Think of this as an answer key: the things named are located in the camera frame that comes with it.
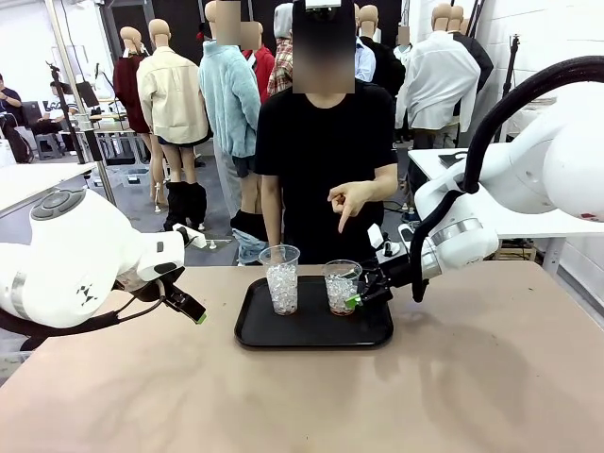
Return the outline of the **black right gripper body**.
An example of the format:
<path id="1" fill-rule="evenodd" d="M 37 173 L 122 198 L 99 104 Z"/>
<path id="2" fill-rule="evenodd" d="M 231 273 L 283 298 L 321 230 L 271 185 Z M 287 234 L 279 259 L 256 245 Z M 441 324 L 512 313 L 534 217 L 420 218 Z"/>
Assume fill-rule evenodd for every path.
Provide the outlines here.
<path id="1" fill-rule="evenodd" d="M 408 253 L 399 253 L 391 257 L 377 254 L 377 264 L 379 287 L 401 288 L 412 284 L 411 259 Z"/>

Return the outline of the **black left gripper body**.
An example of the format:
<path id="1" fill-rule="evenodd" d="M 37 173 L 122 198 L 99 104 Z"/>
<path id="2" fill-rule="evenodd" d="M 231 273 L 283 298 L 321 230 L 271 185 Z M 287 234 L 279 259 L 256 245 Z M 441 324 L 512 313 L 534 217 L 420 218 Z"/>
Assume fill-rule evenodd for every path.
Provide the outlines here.
<path id="1" fill-rule="evenodd" d="M 115 289 L 132 294 L 142 302 L 157 301 L 162 294 L 170 298 L 176 289 L 177 280 L 184 271 L 185 268 L 180 267 L 151 281 L 144 281 L 130 269 L 115 279 Z"/>

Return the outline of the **person's left hand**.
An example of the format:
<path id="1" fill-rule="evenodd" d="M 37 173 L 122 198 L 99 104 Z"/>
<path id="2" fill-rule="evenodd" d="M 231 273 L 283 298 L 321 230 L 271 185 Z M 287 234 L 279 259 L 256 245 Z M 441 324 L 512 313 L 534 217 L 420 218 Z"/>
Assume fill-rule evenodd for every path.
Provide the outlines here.
<path id="1" fill-rule="evenodd" d="M 327 201 L 335 213 L 340 215 L 338 232 L 344 231 L 344 226 L 350 217 L 355 217 L 367 202 L 375 198 L 375 181 L 355 181 L 342 184 L 329 191 Z"/>

